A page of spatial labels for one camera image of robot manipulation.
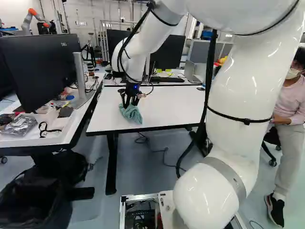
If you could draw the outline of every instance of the gray pants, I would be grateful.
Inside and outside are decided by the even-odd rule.
[[[275,177],[275,192],[290,191],[301,165],[305,129],[303,125],[276,125],[283,155]]]

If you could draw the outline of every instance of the desk surface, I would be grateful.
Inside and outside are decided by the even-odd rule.
[[[40,130],[36,125],[24,137],[0,134],[0,148],[8,147],[28,147],[28,146],[50,146],[50,145],[66,145],[69,144],[80,125],[94,95],[80,108],[74,110],[69,118],[58,118],[58,125],[64,125],[62,132],[56,135],[47,135],[46,138],[40,138]],[[20,106],[19,100],[14,102],[0,112],[0,114],[11,114],[14,109]]]
[[[159,83],[154,83],[153,85],[155,86],[173,86],[173,85],[195,85],[191,82],[189,82],[186,78],[184,78],[184,70],[181,69],[172,69],[172,72],[162,72],[162,73],[157,73],[154,76],[159,76],[159,77],[173,77],[173,78],[178,78],[181,77],[184,79],[184,82],[182,83],[174,83],[174,82],[159,82]],[[104,86],[124,86],[125,83],[121,83],[121,78],[115,78],[111,80],[103,80],[103,85]]]
[[[180,128],[199,124],[204,107],[204,92],[189,86],[158,86],[139,102],[143,124],[127,121],[119,110],[119,87],[104,87],[86,131],[87,136],[109,132],[137,132]],[[141,87],[148,93],[151,87]]]

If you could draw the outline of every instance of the desk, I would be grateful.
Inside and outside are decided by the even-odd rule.
[[[65,127],[57,137],[40,138],[40,130],[35,126],[24,137],[0,134],[0,156],[28,156],[32,151],[58,151],[61,148],[72,148],[76,145],[86,120],[97,103],[95,93],[82,107],[74,110]],[[10,114],[20,106],[19,100],[0,112]]]
[[[173,75],[171,77],[173,78],[178,78],[178,77],[182,77],[184,79],[184,82],[182,83],[174,83],[174,82],[159,82],[159,83],[154,83],[154,86],[178,86],[178,85],[200,85],[200,84],[193,84],[191,82],[189,82],[186,78],[184,78],[184,70],[181,69],[172,69],[171,72],[162,72],[162,73],[157,73],[154,76],[159,76],[159,77],[169,77],[169,73],[173,73]],[[111,80],[103,80],[103,84],[106,87],[109,86],[116,86],[116,87],[121,87],[121,86],[125,86],[125,83],[121,83],[121,78],[115,78],[115,79],[111,79]]]
[[[139,102],[143,124],[127,121],[120,113],[118,87],[104,87],[86,131],[87,136],[107,135],[109,160],[106,195],[116,192],[117,144],[119,134],[198,126],[204,107],[204,91],[197,85],[158,86]],[[148,93],[150,87],[142,87]]]

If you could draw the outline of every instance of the teal towel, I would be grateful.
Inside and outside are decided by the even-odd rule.
[[[140,114],[140,111],[137,106],[134,105],[129,105],[127,109],[124,109],[123,104],[119,105],[119,109],[121,114],[127,119],[127,120],[132,120],[136,124],[142,124],[143,123],[143,118],[142,115]]]

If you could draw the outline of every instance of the gray ring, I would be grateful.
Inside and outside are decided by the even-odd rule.
[[[183,15],[176,14],[172,12],[163,2],[158,2],[156,7],[153,9],[153,12],[163,21],[168,24],[178,24],[183,17]]]
[[[233,189],[235,190],[239,204],[241,204],[247,197],[247,191],[244,186],[243,181],[239,177],[239,175],[229,167],[225,162],[215,158],[207,156],[202,163],[213,167],[216,169],[221,175],[223,175],[229,183],[232,185]]]

